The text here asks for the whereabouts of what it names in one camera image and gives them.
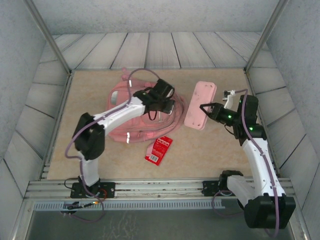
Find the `metal frame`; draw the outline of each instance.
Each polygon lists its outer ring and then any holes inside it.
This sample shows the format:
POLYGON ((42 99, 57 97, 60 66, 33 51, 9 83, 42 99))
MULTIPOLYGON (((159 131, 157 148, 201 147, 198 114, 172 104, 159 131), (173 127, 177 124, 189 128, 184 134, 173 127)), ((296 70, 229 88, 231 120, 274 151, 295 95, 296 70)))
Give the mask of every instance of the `metal frame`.
MULTIPOLYGON (((55 146, 56 138, 58 135, 60 122, 62 114, 66 105, 68 98, 68 93, 71 87, 72 79, 74 76, 74 71, 71 71, 65 58, 63 57, 61 51, 59 50, 56 42, 54 41, 52 35, 49 32, 43 18, 41 17, 39 11, 37 10, 35 4, 32 0, 23 0, 26 4, 28 10, 30 11, 32 17, 34 18, 36 24, 43 33, 48 44, 52 48, 53 52, 57 56, 58 61, 62 64, 64 70, 68 74, 68 79, 65 85, 63 95, 61 97, 59 111, 56 118, 56 123, 54 125, 53 134, 49 143, 47 153, 44 157, 43 170, 46 170, 50 165, 53 148, 55 146)), ((249 69, 252 67, 254 61, 256 60, 259 51, 262 49, 264 43, 268 39, 272 29, 274 28, 280 14, 282 13, 285 5, 289 0, 279 0, 277 6, 275 7, 268 23, 266 24, 263 33, 249 58, 249 61, 244 68, 245 74, 247 75, 247 81, 253 92, 250 76, 248 74, 249 69)), ((273 150, 271 151, 271 156, 275 159, 275 154, 273 150)), ((202 181, 204 180, 218 180, 217 178, 188 178, 188 179, 126 179, 126 180, 114 180, 114 179, 104 179, 103 181, 116 182, 115 198, 108 199, 110 203, 117 203, 119 201, 192 201, 201 200, 207 201, 211 199, 210 197, 204 197, 201 193, 202 191, 202 181)), ((251 186, 253 186, 253 179, 246 179, 251 186)), ((295 196, 292 183, 289 178, 279 179, 282 187, 286 191, 287 195, 294 196, 296 203, 298 202, 295 196)), ((27 236, 28 229, 32 220, 32 215, 34 211, 37 211, 37 203, 41 201, 42 203, 61 203, 70 201, 69 198, 70 190, 64 187, 64 182, 61 180, 41 180, 33 181, 29 183, 27 192, 25 194, 24 201, 20 208, 17 220, 14 225, 12 239, 14 240, 24 240, 27 236)), ((235 197, 223 197, 224 200, 234 199, 235 197)), ((79 201, 85 202, 87 199, 79 199, 79 201)), ((220 203, 221 198, 217 197, 217 201, 220 203)), ((291 219, 290 226, 292 236, 296 240, 309 240, 310 236, 306 223, 304 221, 300 207, 297 205, 291 219)))
POLYGON ((274 29, 281 13, 285 9, 285 6, 287 5, 288 2, 289 2, 289 0, 279 0, 279 2, 277 3, 269 21, 267 22, 267 24, 265 25, 265 27, 262 31, 262 34, 260 36, 258 43, 255 46, 255 49, 253 50, 246 66, 244 68, 245 73, 248 73, 250 68, 253 66, 260 50, 263 48, 264 44, 266 43, 267 39, 269 38, 272 30, 274 29))
POLYGON ((44 19, 42 18, 42 16, 40 15, 35 3, 32 0, 23 0, 23 2, 25 3, 26 7, 28 8, 28 10, 30 11, 35 23, 37 24, 37 26, 39 27, 40 31, 42 32, 45 40, 48 42, 49 46, 51 47, 52 51, 54 52, 54 54, 56 55, 56 57, 58 58, 58 61, 60 61, 60 63, 62 64, 65 72, 67 74, 70 74, 71 69, 68 66, 64 56, 62 55, 59 47, 57 46, 54 38, 52 37, 44 19))
MULTIPOLYGON (((209 209, 211 197, 204 197, 202 194, 202 181, 218 178, 188 178, 188 179, 132 179, 114 180, 104 179, 103 181, 113 181, 116 183, 115 198, 108 199, 105 206, 114 206, 111 210, 123 209, 209 209)), ((253 186, 253 179, 246 178, 247 182, 253 186)), ((283 189, 288 196, 295 196, 292 183, 289 178, 279 179, 283 189)), ((34 211, 43 211, 46 208, 53 208, 51 211, 60 211, 64 203, 70 203, 70 190, 64 187, 62 180, 42 180, 30 182, 25 200, 20 209, 18 220, 14 226, 12 239, 24 240, 28 233, 28 228, 32 220, 34 211)), ((235 196, 217 197, 214 206, 224 208, 226 201, 236 199, 235 196)), ((77 199, 86 203, 87 198, 77 199)), ((88 208, 82 211, 96 211, 99 206, 88 208)), ((297 205, 290 219, 290 229, 295 240, 309 240, 308 230, 303 220, 303 215, 299 205, 297 205)))

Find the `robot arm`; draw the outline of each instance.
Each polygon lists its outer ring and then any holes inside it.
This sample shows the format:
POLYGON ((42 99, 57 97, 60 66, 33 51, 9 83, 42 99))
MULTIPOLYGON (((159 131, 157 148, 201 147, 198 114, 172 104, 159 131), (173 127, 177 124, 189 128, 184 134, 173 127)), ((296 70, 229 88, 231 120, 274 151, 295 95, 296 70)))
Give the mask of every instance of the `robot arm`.
MULTIPOLYGON (((234 91, 230 91, 229 94, 225 94, 225 97, 226 95, 228 97, 227 103, 235 95, 234 93, 234 91)), ((256 123, 258 99, 252 95, 247 96, 244 106, 244 119, 252 139, 262 149, 263 154, 260 154, 243 127, 241 118, 243 101, 244 95, 240 97, 237 112, 230 110, 230 104, 227 107, 220 103, 200 105, 200 108, 209 118, 233 128, 234 137, 239 140, 252 171, 254 188, 247 183, 239 171, 223 171, 219 178, 219 189, 230 190, 237 197, 244 209, 244 218, 249 228, 272 229, 276 225, 275 188, 279 206, 279 228, 284 229, 295 210, 296 203, 293 197, 286 196, 284 189, 281 187, 270 159, 265 130, 256 123), (271 169, 274 186, 267 164, 271 169)))
POLYGON ((108 111, 89 115, 83 114, 73 136, 88 124, 99 120, 88 127, 74 141, 78 155, 81 157, 83 178, 87 188, 93 194, 98 191, 100 182, 98 174, 98 157, 105 150, 105 137, 116 127, 130 119, 142 116, 150 111, 171 114, 175 101, 171 99, 175 89, 162 79, 154 87, 136 91, 130 102, 124 102, 108 111))

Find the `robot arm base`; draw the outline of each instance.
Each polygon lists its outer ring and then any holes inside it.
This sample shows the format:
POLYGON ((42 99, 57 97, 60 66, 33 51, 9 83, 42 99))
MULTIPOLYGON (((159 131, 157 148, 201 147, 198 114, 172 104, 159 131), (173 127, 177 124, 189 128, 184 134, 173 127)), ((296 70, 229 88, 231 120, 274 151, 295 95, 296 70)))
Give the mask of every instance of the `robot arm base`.
MULTIPOLYGON (((279 202, 279 229, 284 229, 296 208, 295 199, 292 196, 278 197, 279 202)), ((251 229, 274 229, 276 225, 275 197, 257 196, 249 200, 244 207, 244 219, 251 229)))

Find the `pink pad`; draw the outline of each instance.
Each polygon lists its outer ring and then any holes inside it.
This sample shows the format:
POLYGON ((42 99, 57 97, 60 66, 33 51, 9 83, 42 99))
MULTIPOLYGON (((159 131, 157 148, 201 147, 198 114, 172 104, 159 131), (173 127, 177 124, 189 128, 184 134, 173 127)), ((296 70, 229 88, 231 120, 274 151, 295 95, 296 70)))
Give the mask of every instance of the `pink pad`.
POLYGON ((217 86, 212 82, 197 82, 184 119, 184 125, 197 130, 205 128, 208 116, 200 109, 200 105, 211 103, 216 91, 217 86))

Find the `red label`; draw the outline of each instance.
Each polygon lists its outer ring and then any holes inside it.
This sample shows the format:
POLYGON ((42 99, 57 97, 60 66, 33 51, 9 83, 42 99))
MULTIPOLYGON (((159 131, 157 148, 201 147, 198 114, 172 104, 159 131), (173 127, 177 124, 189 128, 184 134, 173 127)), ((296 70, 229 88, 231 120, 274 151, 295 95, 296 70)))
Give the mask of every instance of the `red label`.
POLYGON ((173 140, 166 136, 157 138, 153 144, 151 155, 144 158, 150 163, 159 166, 172 142, 173 140))

